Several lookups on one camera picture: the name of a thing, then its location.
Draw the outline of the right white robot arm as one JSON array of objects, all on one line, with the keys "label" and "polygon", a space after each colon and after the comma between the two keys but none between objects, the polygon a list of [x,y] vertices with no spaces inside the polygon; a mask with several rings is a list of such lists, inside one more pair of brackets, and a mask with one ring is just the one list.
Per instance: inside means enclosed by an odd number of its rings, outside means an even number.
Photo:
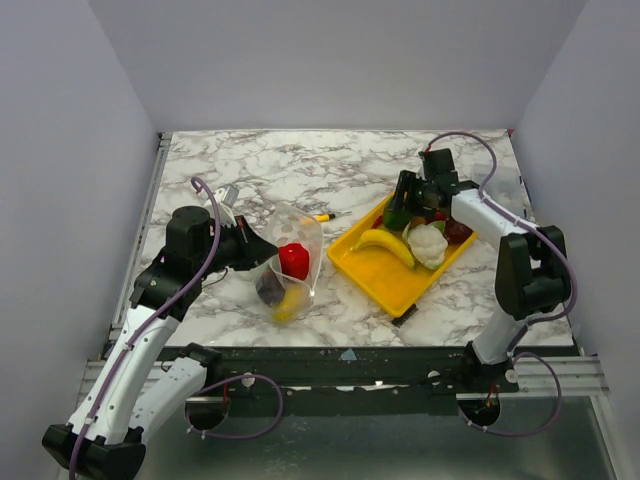
[{"label": "right white robot arm", "polygon": [[562,231],[539,227],[497,204],[483,186],[461,180],[450,150],[426,150],[419,172],[403,170],[382,215],[391,231],[403,231],[416,217],[442,212],[477,233],[497,253],[496,310],[464,349],[459,381],[480,392],[510,365],[509,355],[534,323],[555,318],[555,309],[577,292]]}]

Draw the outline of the red strawberry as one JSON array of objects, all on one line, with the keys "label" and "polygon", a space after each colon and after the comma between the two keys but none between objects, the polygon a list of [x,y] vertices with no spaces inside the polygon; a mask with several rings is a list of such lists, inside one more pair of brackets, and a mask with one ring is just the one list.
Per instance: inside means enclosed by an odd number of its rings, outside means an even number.
[{"label": "red strawberry", "polygon": [[310,254],[300,243],[289,243],[279,248],[281,272],[304,281],[310,271]]}]

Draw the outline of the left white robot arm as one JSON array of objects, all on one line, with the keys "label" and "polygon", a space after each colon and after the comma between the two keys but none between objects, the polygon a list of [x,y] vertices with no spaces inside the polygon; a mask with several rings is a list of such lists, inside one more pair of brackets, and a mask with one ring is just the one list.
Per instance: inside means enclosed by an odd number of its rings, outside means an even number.
[{"label": "left white robot arm", "polygon": [[217,211],[174,211],[165,245],[134,282],[126,320],[102,371],[64,424],[47,428],[42,445],[73,476],[132,479],[151,437],[193,393],[214,393],[219,354],[191,344],[168,373],[144,387],[166,342],[202,292],[203,280],[226,268],[252,270],[278,249],[242,216],[223,224]]}]

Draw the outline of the dark red plum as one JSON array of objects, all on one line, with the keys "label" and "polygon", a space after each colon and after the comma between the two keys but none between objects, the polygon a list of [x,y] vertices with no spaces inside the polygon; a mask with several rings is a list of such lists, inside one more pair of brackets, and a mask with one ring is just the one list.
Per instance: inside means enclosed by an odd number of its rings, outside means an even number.
[{"label": "dark red plum", "polygon": [[472,234],[473,231],[469,227],[454,219],[448,219],[445,223],[444,237],[450,244],[462,244]]}]

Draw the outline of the green bell pepper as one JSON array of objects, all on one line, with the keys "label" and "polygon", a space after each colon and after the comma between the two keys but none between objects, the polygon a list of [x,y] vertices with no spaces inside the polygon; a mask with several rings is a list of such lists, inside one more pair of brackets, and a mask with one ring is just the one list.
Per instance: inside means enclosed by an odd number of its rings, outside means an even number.
[{"label": "green bell pepper", "polygon": [[389,231],[403,231],[411,220],[412,215],[406,211],[385,210],[382,215],[383,226]]}]

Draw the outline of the yellow lemon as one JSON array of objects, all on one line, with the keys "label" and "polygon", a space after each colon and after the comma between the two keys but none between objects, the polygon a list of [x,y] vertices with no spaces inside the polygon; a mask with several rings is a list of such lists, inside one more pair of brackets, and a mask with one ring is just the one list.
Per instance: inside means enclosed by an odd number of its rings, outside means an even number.
[{"label": "yellow lemon", "polygon": [[305,286],[290,286],[281,302],[272,308],[271,317],[277,323],[287,323],[306,309],[309,303],[309,290]]}]

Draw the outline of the clear zip top bag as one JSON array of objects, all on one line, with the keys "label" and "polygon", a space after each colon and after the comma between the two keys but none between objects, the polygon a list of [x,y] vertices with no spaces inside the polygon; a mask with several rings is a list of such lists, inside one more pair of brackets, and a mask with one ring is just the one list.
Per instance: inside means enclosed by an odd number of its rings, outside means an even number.
[{"label": "clear zip top bag", "polygon": [[280,203],[263,237],[276,246],[276,254],[254,277],[257,297],[276,324],[299,317],[312,304],[321,270],[324,234],[311,215]]}]

